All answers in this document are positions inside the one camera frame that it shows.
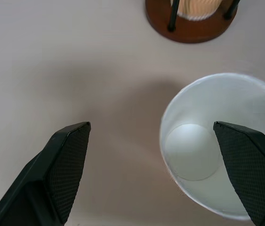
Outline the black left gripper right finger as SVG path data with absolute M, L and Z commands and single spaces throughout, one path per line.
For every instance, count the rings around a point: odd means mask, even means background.
M 265 135 L 241 125 L 213 125 L 225 168 L 251 221 L 265 226 Z

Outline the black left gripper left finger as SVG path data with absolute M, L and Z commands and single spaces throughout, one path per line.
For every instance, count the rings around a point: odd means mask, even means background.
M 0 226 L 63 226 L 83 173 L 90 122 L 55 132 L 0 200 Z

